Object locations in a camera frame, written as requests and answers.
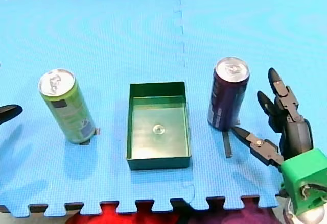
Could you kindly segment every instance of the can label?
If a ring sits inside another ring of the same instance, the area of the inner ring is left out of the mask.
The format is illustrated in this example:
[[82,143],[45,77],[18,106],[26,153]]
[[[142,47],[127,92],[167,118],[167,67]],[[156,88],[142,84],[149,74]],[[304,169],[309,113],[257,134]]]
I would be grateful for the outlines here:
[[46,103],[67,139],[80,143],[89,139],[96,128],[79,87],[76,89],[76,92],[66,99]]
[[248,80],[249,70],[241,59],[224,58],[217,63],[208,112],[210,125],[228,131],[238,123]]

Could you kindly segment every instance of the small round object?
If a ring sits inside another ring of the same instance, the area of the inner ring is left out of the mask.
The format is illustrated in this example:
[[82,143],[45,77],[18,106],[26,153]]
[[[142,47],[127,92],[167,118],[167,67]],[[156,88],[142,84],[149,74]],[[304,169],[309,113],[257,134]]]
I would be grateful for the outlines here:
[[39,80],[39,91],[46,96],[61,96],[69,92],[75,84],[74,75],[66,69],[54,69]]
[[292,211],[292,201],[287,200],[284,208],[284,219],[287,224],[325,224],[327,223],[327,204],[296,216]]
[[155,125],[152,130],[156,135],[162,135],[165,132],[165,128],[162,125]]
[[221,59],[216,65],[216,72],[220,78],[231,83],[241,82],[250,75],[246,62],[237,57]]

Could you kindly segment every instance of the red fabric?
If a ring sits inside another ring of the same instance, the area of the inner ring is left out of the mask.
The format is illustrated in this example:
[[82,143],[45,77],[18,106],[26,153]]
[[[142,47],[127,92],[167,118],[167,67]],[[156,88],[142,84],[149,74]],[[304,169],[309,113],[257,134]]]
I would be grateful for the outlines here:
[[137,205],[137,213],[117,214],[117,205],[102,205],[102,215],[87,216],[76,214],[66,224],[176,224],[176,213],[152,213],[151,203]]
[[[271,208],[259,208],[257,200],[244,198],[245,208],[223,210],[223,201],[213,202],[210,211],[193,212],[188,224],[280,224]],[[103,205],[103,215],[73,216],[66,224],[176,224],[179,215],[152,213],[151,203],[137,205],[138,212],[118,215],[116,205]]]
[[214,210],[194,213],[188,224],[281,224],[271,208],[259,208],[253,198],[242,199],[245,208],[223,210],[222,204]]

